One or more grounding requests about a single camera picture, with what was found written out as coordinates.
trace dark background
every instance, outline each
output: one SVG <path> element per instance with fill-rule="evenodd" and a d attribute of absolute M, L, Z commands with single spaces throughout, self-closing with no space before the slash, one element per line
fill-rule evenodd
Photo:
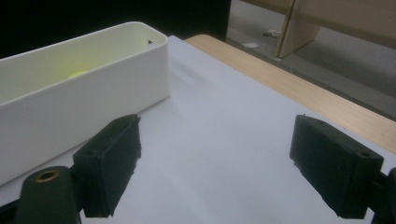
<path fill-rule="evenodd" d="M 1 1 L 0 58 L 127 21 L 165 35 L 225 40 L 231 0 Z"/>

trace white table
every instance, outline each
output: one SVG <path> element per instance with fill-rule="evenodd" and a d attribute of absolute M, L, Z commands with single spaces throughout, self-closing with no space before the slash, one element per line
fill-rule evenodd
<path fill-rule="evenodd" d="M 328 120 L 173 36 L 169 54 L 171 96 L 140 113 L 142 158 L 115 216 L 83 223 L 370 223 L 338 218 L 289 158 L 296 115 Z M 76 150 L 37 169 L 71 166 Z M 0 186 L 0 204 L 26 176 Z"/>

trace floor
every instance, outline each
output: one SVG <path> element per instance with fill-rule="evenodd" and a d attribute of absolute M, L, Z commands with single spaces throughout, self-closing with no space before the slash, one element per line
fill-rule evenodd
<path fill-rule="evenodd" d="M 280 60 L 274 57 L 276 33 L 269 31 L 280 31 L 283 18 L 233 0 L 227 42 L 396 120 L 396 49 L 320 28 L 314 41 Z"/>

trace yellow object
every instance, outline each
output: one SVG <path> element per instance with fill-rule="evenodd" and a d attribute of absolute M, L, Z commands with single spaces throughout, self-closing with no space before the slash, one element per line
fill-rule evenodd
<path fill-rule="evenodd" d="M 84 73 L 86 73 L 86 72 L 87 72 L 87 71 L 79 71 L 79 72 L 73 73 L 73 75 L 71 75 L 69 78 L 78 77 L 79 75 L 82 75 L 82 74 L 84 74 Z"/>

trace white box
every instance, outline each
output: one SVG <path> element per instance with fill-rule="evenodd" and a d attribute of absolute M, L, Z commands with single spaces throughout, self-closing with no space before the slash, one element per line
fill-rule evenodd
<path fill-rule="evenodd" d="M 0 185 L 161 101 L 168 73 L 167 37 L 141 22 L 0 60 Z"/>

